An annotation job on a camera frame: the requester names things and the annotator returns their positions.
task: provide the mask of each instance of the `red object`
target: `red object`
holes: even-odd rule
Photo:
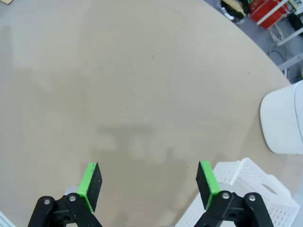
[[[280,0],[253,0],[250,3],[250,18],[258,22],[262,17],[264,17],[269,11],[271,11]],[[265,29],[270,28],[276,22],[278,22],[284,14],[288,13],[288,7],[284,4],[276,12],[270,15],[265,21],[260,25]]]

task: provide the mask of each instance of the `silver screw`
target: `silver screw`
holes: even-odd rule
[[[255,201],[255,200],[256,200],[256,197],[255,197],[254,195],[250,195],[250,196],[248,197],[248,199],[249,199],[250,201]]]
[[[49,203],[50,203],[50,201],[49,201],[48,199],[44,200],[44,204],[45,204],[45,205],[47,205],[47,204],[49,204]]]
[[[224,192],[224,193],[222,194],[222,197],[223,197],[223,199],[228,199],[228,198],[229,198],[229,194],[226,193],[226,192]]]
[[[75,200],[76,200],[76,197],[72,195],[72,196],[70,197],[70,201],[75,201]]]

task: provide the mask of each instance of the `beige table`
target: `beige table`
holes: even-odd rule
[[[292,192],[302,156],[272,153],[259,105],[288,85],[202,1],[15,1],[0,15],[0,210],[26,226],[99,162],[106,227],[175,224],[198,161],[250,157]]]

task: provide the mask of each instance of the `blue floor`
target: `blue floor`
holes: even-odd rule
[[[219,0],[205,1],[221,13],[221,9],[218,7]],[[280,20],[277,25],[281,28],[284,37],[289,36],[295,31],[288,22],[287,18]],[[267,30],[265,30],[261,26],[258,26],[256,22],[252,21],[248,16],[245,17],[245,22],[243,24],[238,24],[237,26],[249,38],[251,38],[266,54],[268,54],[269,48],[274,42]],[[284,61],[303,52],[303,38],[301,36],[297,36],[289,42],[285,43],[284,46],[276,47],[274,45],[271,50],[273,51],[270,54],[271,60],[276,65],[280,65]],[[302,69],[303,61],[289,68],[288,79],[291,83],[295,83],[303,79]]]

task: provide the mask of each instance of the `basket hole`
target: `basket hole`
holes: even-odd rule
[[[265,187],[267,190],[269,190],[271,193],[277,195],[277,193],[275,192],[275,190],[273,190],[271,187],[267,186],[266,184],[262,184],[263,187]]]

